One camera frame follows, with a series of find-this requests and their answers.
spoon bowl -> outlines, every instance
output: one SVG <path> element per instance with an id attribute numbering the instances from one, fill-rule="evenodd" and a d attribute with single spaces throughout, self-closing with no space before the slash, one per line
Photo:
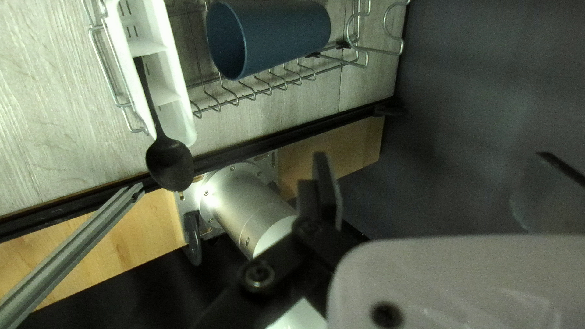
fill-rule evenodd
<path id="1" fill-rule="evenodd" d="M 189 188 L 193 181 L 195 165 L 191 151 L 179 140 L 165 135 L 150 96 L 142 57 L 134 58 L 134 64 L 156 129 L 156 140 L 150 145 L 144 157 L 146 167 L 154 180 L 163 188 L 173 192 L 182 192 Z"/>

wood grain panel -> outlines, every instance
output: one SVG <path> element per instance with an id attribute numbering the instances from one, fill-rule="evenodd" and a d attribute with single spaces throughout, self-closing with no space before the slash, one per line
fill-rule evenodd
<path id="1" fill-rule="evenodd" d="M 297 181 L 311 177 L 312 154 L 330 155 L 338 177 L 378 159 L 383 118 L 368 118 L 281 148 L 278 152 L 283 196 L 290 198 Z M 90 214 L 0 244 L 0 296 L 8 292 Z M 185 243 L 172 193 L 145 195 L 95 248 L 49 294 L 49 305 Z"/>
<path id="2" fill-rule="evenodd" d="M 3 296 L 91 214 L 0 244 Z M 145 195 L 40 304 L 43 307 L 185 244 L 174 197 Z"/>
<path id="3" fill-rule="evenodd" d="M 323 2 L 333 19 L 334 39 L 342 30 L 345 2 Z M 5 169 L 0 214 L 146 170 L 143 152 L 152 141 L 128 132 L 112 105 L 84 15 L 81 1 L 0 3 L 0 43 L 9 45 L 0 49 L 0 165 Z M 176 33 L 177 44 L 186 44 Z M 181 62 L 185 72 L 193 72 L 192 64 Z M 192 153 L 336 113 L 339 83 L 339 70 L 332 71 L 286 92 L 275 90 L 270 98 L 260 95 L 221 114 L 209 112 L 197 119 L 199 140 Z"/>
<path id="4" fill-rule="evenodd" d="M 378 161 L 383 125 L 384 118 L 367 118 L 281 148 L 281 196 L 292 199 L 297 194 L 297 181 L 311 179 L 315 152 L 329 155 L 337 178 Z"/>
<path id="5" fill-rule="evenodd" d="M 81 1 L 0 2 L 0 214 L 144 171 L 112 105 Z"/>
<path id="6" fill-rule="evenodd" d="M 360 46 L 384 50 L 398 50 L 400 43 L 384 34 L 382 18 L 388 6 L 402 0 L 372 0 L 371 15 L 364 18 Z M 347 2 L 346 18 L 351 15 L 351 1 Z M 396 6 L 388 16 L 388 26 L 393 35 L 402 35 L 406 8 Z M 344 50 L 344 58 L 355 57 L 353 50 Z M 339 110 L 345 111 L 363 104 L 379 101 L 394 93 L 398 56 L 370 52 L 370 63 L 366 68 L 346 66 L 341 78 Z"/>

bolt head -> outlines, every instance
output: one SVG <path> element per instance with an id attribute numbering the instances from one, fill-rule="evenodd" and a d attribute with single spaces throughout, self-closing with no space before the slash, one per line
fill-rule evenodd
<path id="1" fill-rule="evenodd" d="M 264 262 L 252 264 L 246 269 L 244 279 L 250 287 L 266 287 L 274 280 L 274 269 Z"/>
<path id="2" fill-rule="evenodd" d="M 306 220 L 301 223 L 301 230 L 305 234 L 314 235 L 321 230 L 321 226 L 315 221 Z"/>
<path id="3" fill-rule="evenodd" d="M 380 303 L 373 307 L 371 320 L 380 328 L 398 328 L 402 325 L 404 318 L 398 307 L 388 303 Z"/>

black bracket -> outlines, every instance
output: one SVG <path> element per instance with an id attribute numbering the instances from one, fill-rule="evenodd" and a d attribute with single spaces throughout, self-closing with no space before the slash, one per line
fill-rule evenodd
<path id="1" fill-rule="evenodd" d="M 314 155 L 314 178 L 299 181 L 291 233 L 245 264 L 193 329 L 265 328 L 302 297 L 325 316 L 333 271 L 359 241 L 335 227 L 339 190 L 324 153 Z"/>
<path id="2" fill-rule="evenodd" d="M 183 217 L 183 231 L 185 232 L 186 246 L 183 247 L 189 261 L 198 266 L 201 264 L 201 238 L 199 237 L 199 211 L 191 211 Z"/>
<path id="3" fill-rule="evenodd" d="M 376 104 L 374 106 L 374 114 L 372 116 L 400 116 L 408 113 L 404 101 L 398 96 L 391 96 L 383 104 Z"/>

metal rod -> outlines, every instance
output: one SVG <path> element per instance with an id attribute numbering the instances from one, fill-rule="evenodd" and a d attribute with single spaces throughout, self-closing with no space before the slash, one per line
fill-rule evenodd
<path id="1" fill-rule="evenodd" d="M 288 68 L 287 68 L 287 67 L 286 67 L 284 64 L 283 64 L 283 69 L 284 69 L 286 72 L 290 72 L 290 73 L 293 73 L 293 74 L 295 74 L 296 76 L 298 76 L 299 82 L 298 82 L 298 83 L 296 83 L 296 82 L 292 82 L 292 81 L 291 81 L 291 83 L 292 83 L 292 84 L 295 84 L 295 85 L 302 85 L 302 77 L 301 77 L 301 75 L 300 75 L 300 74 L 298 74 L 297 72 L 295 72 L 295 71 L 293 71 L 293 70 L 289 70 L 289 69 L 288 69 Z"/>
<path id="2" fill-rule="evenodd" d="M 336 70 L 336 69 L 338 69 L 338 68 L 342 68 L 342 67 L 344 67 L 344 66 L 345 66 L 345 64 L 338 64 L 338 65 L 336 65 L 336 66 L 332 66 L 332 67 L 330 67 L 330 68 L 326 68 L 326 69 L 324 69 L 324 70 L 317 71 L 317 72 L 315 72 L 314 74 L 315 74 L 315 76 L 318 76 L 319 74 L 323 74 L 323 73 L 326 73 L 326 72 L 329 72 L 329 71 L 333 71 L 333 70 Z M 303 78 L 303 79 L 310 80 L 310 78 L 311 78 L 312 76 L 313 76 L 313 73 L 311 73 L 311 74 L 308 74 L 308 75 L 306 75 L 306 76 L 302 76 L 302 78 Z M 294 79 L 294 80 L 287 81 L 287 83 L 296 83 L 296 82 L 298 82 L 298 81 L 299 81 L 299 78 L 296 78 L 296 79 Z M 281 84 L 279 84 L 279 85 L 270 85 L 270 87 L 274 87 L 274 88 L 279 88 L 279 87 L 282 87 L 282 86 L 284 86 L 284 83 L 281 83 Z M 272 92 L 272 89 L 271 89 L 271 88 L 265 88 L 265 89 L 262 89 L 262 90 L 258 90 L 257 92 L 261 92 L 262 94 L 270 95 L 269 91 L 270 91 L 270 92 Z M 252 94 L 248 94 L 248 95 L 242 95 L 242 96 L 238 97 L 238 99 L 239 99 L 239 100 L 243 100 L 243 99 L 245 99 L 245 98 L 248 98 L 248 97 L 251 97 L 251 96 L 252 96 Z M 227 102 L 227 101 L 220 103 L 220 105 L 221 105 L 221 106 L 228 105 L 228 104 L 229 104 L 229 102 Z M 209 107 L 206 107 L 206 108 L 202 108 L 202 109 L 200 109 L 200 110 L 198 110 L 198 111 L 195 111 L 195 112 L 193 112 L 193 115 L 195 115 L 197 118 L 201 118 L 201 114 L 202 114 L 203 112 L 207 112 L 207 111 L 209 111 L 210 109 L 213 109 L 213 108 L 212 108 L 211 106 L 209 106 Z"/>
<path id="3" fill-rule="evenodd" d="M 0 328 L 15 329 L 144 195 L 120 189 L 0 300 Z"/>
<path id="4" fill-rule="evenodd" d="M 193 27 L 191 26 L 191 19 L 189 18 L 189 16 L 187 16 L 187 26 L 189 27 L 189 31 L 191 31 L 191 44 L 193 45 L 193 49 L 195 50 L 195 62 L 197 64 L 197 71 L 199 72 L 199 80 L 201 81 L 200 86 L 203 87 L 203 93 L 207 96 L 209 96 L 211 99 L 213 99 L 215 101 L 215 103 L 217 104 L 217 107 L 211 107 L 213 110 L 215 110 L 216 112 L 221 112 L 221 104 L 219 103 L 219 100 L 217 98 L 215 98 L 212 94 L 207 92 L 207 89 L 205 89 L 205 81 L 203 81 L 203 72 L 201 70 L 201 64 L 200 64 L 200 59 L 199 59 L 199 52 L 197 51 L 197 43 L 195 42 L 195 36 L 193 34 Z"/>

